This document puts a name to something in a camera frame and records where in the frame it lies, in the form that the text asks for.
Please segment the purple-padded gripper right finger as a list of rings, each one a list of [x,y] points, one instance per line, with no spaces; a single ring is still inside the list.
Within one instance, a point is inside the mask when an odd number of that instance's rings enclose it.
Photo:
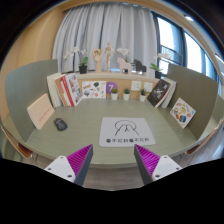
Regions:
[[[168,155],[159,156],[135,144],[134,156],[145,185],[181,170],[181,167]]]

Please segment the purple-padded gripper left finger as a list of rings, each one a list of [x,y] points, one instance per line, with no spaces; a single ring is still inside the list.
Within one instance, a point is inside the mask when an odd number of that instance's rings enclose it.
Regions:
[[[69,156],[59,156],[50,163],[48,171],[65,180],[82,186],[93,156],[93,145],[85,146]]]

